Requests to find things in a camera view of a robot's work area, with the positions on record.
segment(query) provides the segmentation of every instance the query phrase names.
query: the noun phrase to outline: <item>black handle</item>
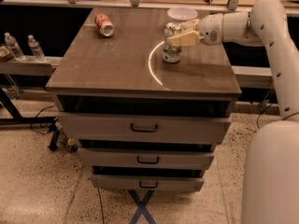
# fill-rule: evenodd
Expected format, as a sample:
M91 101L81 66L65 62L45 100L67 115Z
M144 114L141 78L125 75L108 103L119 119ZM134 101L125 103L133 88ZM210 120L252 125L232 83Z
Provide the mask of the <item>black handle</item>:
M141 164L157 164L159 162L159 157L157 157L156 161L142 161L142 158L140 158L139 156L137 157L137 161Z
M158 124L155 124L153 128L147 127L136 127L133 123L131 123L131 131L133 132L140 132L140 133L155 133L158 131Z
M157 189L158 188L158 182L156 182L155 186L143 186L142 181L139 182L139 187L142 189Z

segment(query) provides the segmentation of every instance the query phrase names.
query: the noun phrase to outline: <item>blue tape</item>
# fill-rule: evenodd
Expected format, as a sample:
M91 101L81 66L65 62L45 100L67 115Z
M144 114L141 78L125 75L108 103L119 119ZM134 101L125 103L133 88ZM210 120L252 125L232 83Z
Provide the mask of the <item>blue tape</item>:
M135 201L136 205L138 206L137 210L135 211L135 214L133 215L130 221L130 224L136 224L137 221L140 219L141 215L144 216L144 218L148 221L149 224L156 224L155 220L153 219L149 210L147 209L147 204L150 201L150 198L153 194L153 190L148 190L142 201L140 201L140 198L134 190L129 190L129 193Z

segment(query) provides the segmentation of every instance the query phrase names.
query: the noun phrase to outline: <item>clear bottle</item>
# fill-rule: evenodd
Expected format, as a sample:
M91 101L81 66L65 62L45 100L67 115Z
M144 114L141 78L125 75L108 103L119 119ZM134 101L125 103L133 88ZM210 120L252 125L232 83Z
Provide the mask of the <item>clear bottle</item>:
M7 43L8 49L16 60L25 60L24 54L22 53L15 37L13 37L10 33L5 33L5 41Z
M39 42L32 35L28 35L28 46L38 62L44 63L46 61L46 57Z

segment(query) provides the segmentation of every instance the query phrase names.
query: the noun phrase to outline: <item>drawer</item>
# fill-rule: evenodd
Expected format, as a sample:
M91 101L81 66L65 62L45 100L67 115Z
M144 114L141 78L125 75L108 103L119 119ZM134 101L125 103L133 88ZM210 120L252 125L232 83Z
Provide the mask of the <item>drawer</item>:
M114 169L95 172L91 181L95 188L100 189L156 189L199 191L204 179L190 175L191 171L176 171L165 173L150 169Z
M177 152L80 148L82 162L88 166L206 170L214 159L209 152Z
M91 140L218 144L230 120L163 116L59 113L69 137Z

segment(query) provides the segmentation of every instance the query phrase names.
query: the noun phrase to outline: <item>floor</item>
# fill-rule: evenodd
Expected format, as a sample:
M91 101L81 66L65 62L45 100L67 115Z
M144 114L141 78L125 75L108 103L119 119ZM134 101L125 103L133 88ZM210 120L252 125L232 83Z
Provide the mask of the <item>floor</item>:
M53 105L45 92L25 91L16 100L14 91L5 91L24 117ZM56 113L52 107L41 116ZM60 144L54 152L48 149L52 133L42 134L47 128L0 126L0 224L239 224L250 138L258 125L279 119L275 105L259 113L257 104L236 104L229 132L204 175L205 184L194 193L96 189L77 152ZM1 108L0 118L8 117Z

